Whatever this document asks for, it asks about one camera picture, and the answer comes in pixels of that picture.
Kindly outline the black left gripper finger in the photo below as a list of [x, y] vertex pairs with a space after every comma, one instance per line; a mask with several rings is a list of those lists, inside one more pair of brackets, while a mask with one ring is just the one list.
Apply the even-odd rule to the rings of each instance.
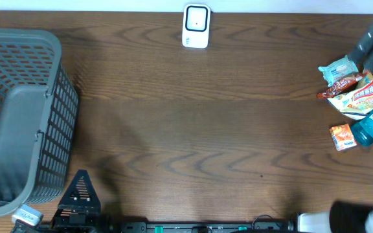
[[64, 192], [58, 208], [72, 212], [100, 212], [100, 200], [91, 183], [87, 170], [78, 170]]
[[51, 219], [51, 226], [52, 227], [60, 227], [60, 226], [62, 226], [62, 224], [63, 224], [62, 212], [63, 212], [63, 207], [59, 203], [57, 211], [55, 212], [55, 214], [53, 215], [53, 217]]

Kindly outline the teal mouthwash bottle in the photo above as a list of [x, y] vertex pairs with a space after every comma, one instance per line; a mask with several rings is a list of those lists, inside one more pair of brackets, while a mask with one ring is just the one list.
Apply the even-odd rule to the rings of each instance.
[[355, 140], [362, 146], [373, 144], [373, 110], [362, 120], [356, 122], [351, 131]]

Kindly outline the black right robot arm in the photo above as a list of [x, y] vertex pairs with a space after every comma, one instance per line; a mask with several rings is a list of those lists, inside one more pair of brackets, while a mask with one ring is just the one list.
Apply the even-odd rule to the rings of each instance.
[[[319, 67], [328, 90], [317, 94], [340, 113], [356, 120], [330, 129], [337, 150], [373, 144], [373, 24], [353, 51], [327, 67]], [[373, 232], [373, 206], [335, 201], [329, 211], [299, 214], [293, 232]]]

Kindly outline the cream snack bag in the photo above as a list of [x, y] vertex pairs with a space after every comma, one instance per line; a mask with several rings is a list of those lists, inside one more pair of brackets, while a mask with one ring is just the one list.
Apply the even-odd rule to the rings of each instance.
[[338, 112], [354, 120], [365, 118], [373, 110], [373, 74], [361, 74], [353, 91], [327, 98]]

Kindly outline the light teal snack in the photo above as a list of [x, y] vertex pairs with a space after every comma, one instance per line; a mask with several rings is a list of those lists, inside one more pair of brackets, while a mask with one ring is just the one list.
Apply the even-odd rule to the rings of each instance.
[[318, 70], [322, 72], [324, 80], [328, 83], [328, 87], [345, 76], [359, 72], [356, 64], [348, 56], [344, 56], [327, 66], [320, 66]]

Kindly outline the small orange snack packet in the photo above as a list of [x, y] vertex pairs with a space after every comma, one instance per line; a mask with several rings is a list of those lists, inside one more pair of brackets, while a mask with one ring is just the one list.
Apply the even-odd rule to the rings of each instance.
[[348, 124], [333, 126], [329, 129], [329, 132], [337, 151], [357, 146], [357, 142]]

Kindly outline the red Top chocolate bar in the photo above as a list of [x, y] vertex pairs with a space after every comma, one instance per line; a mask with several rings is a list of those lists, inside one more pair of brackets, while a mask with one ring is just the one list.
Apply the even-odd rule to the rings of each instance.
[[343, 91], [347, 90], [349, 87], [353, 86], [360, 80], [362, 80], [366, 75], [366, 73], [358, 73], [345, 76], [344, 78], [341, 78], [340, 80], [336, 81], [326, 91], [317, 93], [316, 98], [333, 98], [338, 94], [342, 93]]

